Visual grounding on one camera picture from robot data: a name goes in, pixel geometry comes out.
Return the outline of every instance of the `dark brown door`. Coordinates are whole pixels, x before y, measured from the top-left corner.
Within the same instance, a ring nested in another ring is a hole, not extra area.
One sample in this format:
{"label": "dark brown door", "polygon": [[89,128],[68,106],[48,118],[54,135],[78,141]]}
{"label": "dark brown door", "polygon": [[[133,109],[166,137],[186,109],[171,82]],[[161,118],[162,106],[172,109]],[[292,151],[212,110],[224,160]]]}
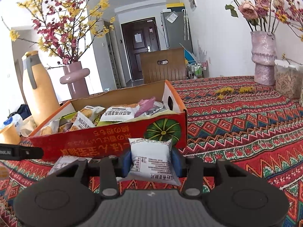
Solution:
{"label": "dark brown door", "polygon": [[122,25],[132,80],[142,79],[140,54],[160,50],[155,18]]}

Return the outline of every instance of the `pink vase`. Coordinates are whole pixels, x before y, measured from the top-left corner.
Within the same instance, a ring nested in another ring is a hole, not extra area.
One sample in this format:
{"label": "pink vase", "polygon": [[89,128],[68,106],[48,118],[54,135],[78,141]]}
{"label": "pink vase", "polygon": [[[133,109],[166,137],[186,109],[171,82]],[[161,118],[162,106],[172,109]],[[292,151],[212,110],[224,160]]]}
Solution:
{"label": "pink vase", "polygon": [[64,66],[63,70],[65,75],[60,78],[60,83],[68,85],[72,99],[89,96],[85,77],[90,74],[90,70],[82,69],[80,61]]}
{"label": "pink vase", "polygon": [[275,84],[275,60],[277,59],[276,37],[265,31],[251,32],[252,61],[256,64],[255,82]]}

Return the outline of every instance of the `patterned tablecloth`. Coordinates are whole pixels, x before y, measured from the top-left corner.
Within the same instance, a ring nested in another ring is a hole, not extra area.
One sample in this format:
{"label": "patterned tablecloth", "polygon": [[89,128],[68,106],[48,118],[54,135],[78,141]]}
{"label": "patterned tablecloth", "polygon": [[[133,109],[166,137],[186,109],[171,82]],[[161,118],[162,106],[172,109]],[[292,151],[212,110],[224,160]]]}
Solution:
{"label": "patterned tablecloth", "polygon": [[[198,154],[205,162],[226,158],[265,178],[289,199],[290,209],[283,226],[303,227],[303,108],[272,87],[256,84],[252,76],[183,80],[172,84],[188,110],[188,146],[181,152]],[[215,91],[226,86],[235,92],[221,100]],[[254,86],[256,91],[240,94],[243,86]],[[21,226],[12,209],[14,198],[43,179],[53,163],[25,160],[1,161],[0,165],[10,170],[10,179],[0,181],[0,216],[9,227]],[[99,178],[91,178],[91,190],[97,193],[98,187]],[[204,191],[213,187],[213,180],[205,178]],[[119,188],[122,192],[176,187],[133,180],[119,183]]]}

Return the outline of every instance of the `cardboard box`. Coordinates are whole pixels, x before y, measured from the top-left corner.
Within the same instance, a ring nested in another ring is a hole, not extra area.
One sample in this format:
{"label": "cardboard box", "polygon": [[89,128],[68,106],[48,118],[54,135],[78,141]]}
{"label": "cardboard box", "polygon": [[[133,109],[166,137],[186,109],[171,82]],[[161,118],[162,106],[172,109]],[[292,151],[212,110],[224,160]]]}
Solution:
{"label": "cardboard box", "polygon": [[186,79],[183,48],[143,53],[140,60],[144,83]]}
{"label": "cardboard box", "polygon": [[[155,96],[163,101],[167,109],[177,114],[158,116],[136,122],[125,122],[108,126],[39,136],[39,131],[52,120],[81,110],[86,105],[109,108],[113,105],[133,104]],[[120,155],[128,148],[128,138],[153,138],[174,135],[175,146],[187,145],[187,110],[169,81],[160,81],[132,88],[117,89],[97,96],[68,101],[29,136],[33,146],[41,147],[44,160],[54,161],[63,155],[96,157]]]}

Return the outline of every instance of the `gray refrigerator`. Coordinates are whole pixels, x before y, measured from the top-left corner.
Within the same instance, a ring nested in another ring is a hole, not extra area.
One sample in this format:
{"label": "gray refrigerator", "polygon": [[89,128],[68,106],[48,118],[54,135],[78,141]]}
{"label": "gray refrigerator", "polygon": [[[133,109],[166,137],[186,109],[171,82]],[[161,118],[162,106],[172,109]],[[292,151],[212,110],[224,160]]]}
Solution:
{"label": "gray refrigerator", "polygon": [[180,48],[182,44],[184,48],[192,53],[191,34],[189,30],[189,40],[186,29],[186,40],[184,40],[184,13],[174,12],[178,17],[171,23],[166,19],[170,12],[161,13],[164,36],[167,49]]}

